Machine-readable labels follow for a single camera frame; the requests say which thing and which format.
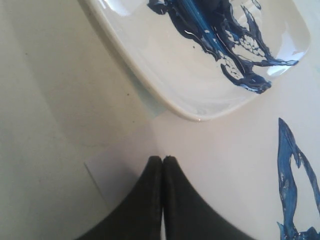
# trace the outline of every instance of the table surface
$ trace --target table surface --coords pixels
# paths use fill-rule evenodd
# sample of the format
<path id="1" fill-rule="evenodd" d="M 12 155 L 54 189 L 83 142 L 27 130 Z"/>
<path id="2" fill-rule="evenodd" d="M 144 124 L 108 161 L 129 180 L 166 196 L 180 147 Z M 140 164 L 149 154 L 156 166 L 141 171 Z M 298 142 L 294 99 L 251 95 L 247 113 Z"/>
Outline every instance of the table surface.
<path id="1" fill-rule="evenodd" d="M 320 1 L 295 3 L 316 60 Z M 84 162 L 165 108 L 84 0 L 0 0 L 0 32 L 0 239 L 74 239 L 110 211 Z"/>

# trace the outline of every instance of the dark blue paint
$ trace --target dark blue paint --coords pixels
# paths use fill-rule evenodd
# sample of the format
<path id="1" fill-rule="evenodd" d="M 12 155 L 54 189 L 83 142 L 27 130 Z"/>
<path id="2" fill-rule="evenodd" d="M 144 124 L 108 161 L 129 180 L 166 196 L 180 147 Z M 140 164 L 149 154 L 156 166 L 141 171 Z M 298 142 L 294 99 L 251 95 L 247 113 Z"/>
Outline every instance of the dark blue paint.
<path id="1" fill-rule="evenodd" d="M 224 75 L 235 85 L 258 94 L 271 87 L 271 83 L 253 72 L 253 66 L 293 66 L 298 61 L 275 59 L 262 40 L 259 27 L 245 6 L 249 30 L 241 26 L 233 16 L 229 0 L 149 0 L 148 6 L 157 14 L 167 12 L 176 29 L 186 38 L 192 39 L 211 54 L 220 64 Z M 246 38 L 256 41 L 247 46 L 247 51 L 265 59 L 252 61 L 233 52 L 235 45 L 249 44 Z"/>
<path id="2" fill-rule="evenodd" d="M 297 207 L 298 190 L 291 169 L 291 157 L 300 168 L 304 166 L 310 180 L 317 210 L 320 213 L 320 191 L 317 177 L 308 159 L 299 149 L 288 125 L 279 118 L 279 147 L 278 147 L 278 178 L 279 193 L 283 209 L 283 224 L 278 223 L 281 240 L 320 240 L 320 233 L 314 227 L 304 232 L 298 232 L 294 224 L 294 215 Z"/>

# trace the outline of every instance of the blue paint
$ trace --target blue paint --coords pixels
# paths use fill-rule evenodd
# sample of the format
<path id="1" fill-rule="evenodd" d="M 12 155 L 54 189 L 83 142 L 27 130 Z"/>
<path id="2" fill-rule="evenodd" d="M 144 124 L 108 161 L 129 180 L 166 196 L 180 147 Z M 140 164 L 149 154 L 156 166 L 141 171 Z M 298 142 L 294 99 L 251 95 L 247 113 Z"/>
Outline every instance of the blue paint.
<path id="1" fill-rule="evenodd" d="M 320 233 L 314 227 L 304 232 L 298 232 L 294 224 L 297 207 L 298 190 L 291 169 L 291 158 L 294 158 L 298 168 L 301 163 L 310 180 L 317 210 L 320 213 L 320 191 L 317 177 L 308 159 L 296 144 L 293 133 L 288 125 L 279 118 L 279 147 L 278 147 L 278 178 L 279 193 L 283 209 L 283 224 L 278 223 L 281 240 L 320 240 Z"/>
<path id="2" fill-rule="evenodd" d="M 257 0 L 252 0 L 261 8 Z M 229 0 L 149 0 L 148 6 L 157 14 L 169 14 L 176 29 L 185 38 L 192 39 L 219 61 L 223 74 L 235 85 L 261 94 L 271 83 L 253 72 L 254 66 L 293 66 L 298 61 L 275 59 L 262 40 L 252 14 L 241 6 L 249 29 L 241 26 L 233 16 Z M 234 53 L 234 47 L 259 57 L 250 60 Z"/>

